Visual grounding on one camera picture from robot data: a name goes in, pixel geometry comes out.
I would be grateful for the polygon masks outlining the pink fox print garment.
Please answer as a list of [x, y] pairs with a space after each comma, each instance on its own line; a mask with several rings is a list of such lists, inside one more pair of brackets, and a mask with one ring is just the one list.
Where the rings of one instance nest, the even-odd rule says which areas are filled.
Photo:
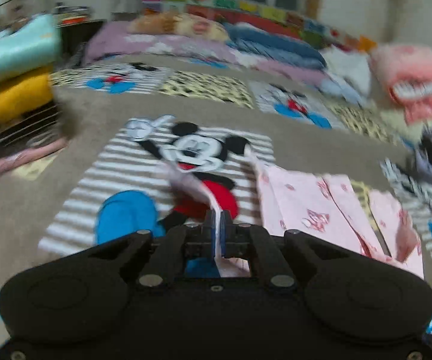
[[371, 189], [363, 208], [347, 175], [314, 175], [264, 163], [244, 149], [257, 184], [263, 227], [295, 229], [330, 244], [424, 276], [422, 246], [408, 211], [392, 194]]

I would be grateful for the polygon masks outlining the brown Mickey Mouse blanket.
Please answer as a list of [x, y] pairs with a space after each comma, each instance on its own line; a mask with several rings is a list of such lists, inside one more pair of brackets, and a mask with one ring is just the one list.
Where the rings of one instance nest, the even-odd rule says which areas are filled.
[[68, 139], [0, 175], [0, 291], [29, 267], [142, 229], [162, 236], [202, 222], [209, 209], [263, 226], [246, 146], [288, 171], [347, 175], [365, 209], [371, 189], [392, 194], [410, 214], [432, 286], [432, 214], [386, 177], [388, 164], [404, 165], [407, 145], [333, 127], [329, 101], [312, 89], [146, 56], [60, 71], [52, 91], [59, 127], [0, 148], [3, 158]]

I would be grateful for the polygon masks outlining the black striped folded garment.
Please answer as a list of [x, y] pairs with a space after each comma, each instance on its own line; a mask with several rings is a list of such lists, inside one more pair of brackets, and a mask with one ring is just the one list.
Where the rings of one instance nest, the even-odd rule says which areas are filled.
[[59, 127], [61, 114], [60, 106], [52, 100], [7, 124], [0, 124], [0, 148], [21, 143], [29, 144], [33, 138], [52, 133]]

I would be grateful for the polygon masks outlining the blue folded duvet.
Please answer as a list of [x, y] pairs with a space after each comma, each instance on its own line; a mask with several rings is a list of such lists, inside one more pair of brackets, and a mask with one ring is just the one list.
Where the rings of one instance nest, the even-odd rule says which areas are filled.
[[251, 24], [225, 23], [223, 27], [230, 38], [226, 44], [238, 51], [263, 56], [298, 68], [327, 68], [324, 57], [304, 41], [268, 33]]

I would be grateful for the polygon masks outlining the white crumpled cloth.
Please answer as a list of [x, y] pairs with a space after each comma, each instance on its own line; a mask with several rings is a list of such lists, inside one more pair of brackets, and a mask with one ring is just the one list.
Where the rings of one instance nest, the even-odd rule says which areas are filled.
[[328, 72], [344, 79], [359, 94], [367, 97], [371, 90], [369, 55], [358, 51], [343, 51], [331, 46], [323, 49]]

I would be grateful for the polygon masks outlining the pink folded garment bottom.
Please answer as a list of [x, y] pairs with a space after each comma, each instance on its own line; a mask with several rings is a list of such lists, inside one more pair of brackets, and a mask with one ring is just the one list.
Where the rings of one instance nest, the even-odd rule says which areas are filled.
[[39, 148], [25, 149], [17, 154], [0, 158], [0, 175], [12, 171], [17, 167], [40, 160], [48, 155], [52, 155], [67, 146], [68, 139], [59, 138], [56, 141]]

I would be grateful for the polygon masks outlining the purple floral bedsheet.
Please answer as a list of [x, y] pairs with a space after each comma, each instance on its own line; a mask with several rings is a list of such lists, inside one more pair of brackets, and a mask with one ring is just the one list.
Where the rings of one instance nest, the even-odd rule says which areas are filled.
[[294, 67], [286, 63], [233, 49], [224, 43], [179, 35], [130, 34], [127, 21], [110, 21], [87, 43], [83, 61], [94, 63], [109, 55], [171, 55], [229, 63], [267, 72], [289, 80], [319, 86], [329, 78], [321, 70]]

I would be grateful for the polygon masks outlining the orange cartoon pillow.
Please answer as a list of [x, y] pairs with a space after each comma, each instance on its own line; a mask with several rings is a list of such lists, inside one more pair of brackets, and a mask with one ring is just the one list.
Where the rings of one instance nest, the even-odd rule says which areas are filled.
[[127, 32], [148, 35], [178, 35], [221, 43], [230, 41], [227, 30], [220, 23], [177, 11], [140, 16], [128, 24]]

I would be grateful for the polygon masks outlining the yellow folded knit garment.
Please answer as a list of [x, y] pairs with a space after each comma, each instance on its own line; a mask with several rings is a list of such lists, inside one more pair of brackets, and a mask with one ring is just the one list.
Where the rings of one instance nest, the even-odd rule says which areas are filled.
[[0, 125], [53, 99], [49, 75], [38, 69], [0, 83]]

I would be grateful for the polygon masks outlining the pink folded quilt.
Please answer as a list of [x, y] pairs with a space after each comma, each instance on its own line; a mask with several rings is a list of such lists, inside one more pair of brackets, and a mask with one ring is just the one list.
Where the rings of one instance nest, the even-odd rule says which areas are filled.
[[432, 120], [432, 49], [387, 44], [370, 53], [370, 68], [408, 125]]

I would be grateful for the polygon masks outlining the teal folded blanket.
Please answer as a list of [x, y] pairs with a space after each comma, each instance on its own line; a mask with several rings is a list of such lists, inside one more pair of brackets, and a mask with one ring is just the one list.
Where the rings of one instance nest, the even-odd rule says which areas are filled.
[[0, 31], [0, 82], [54, 63], [61, 52], [54, 16], [34, 16], [15, 33]]

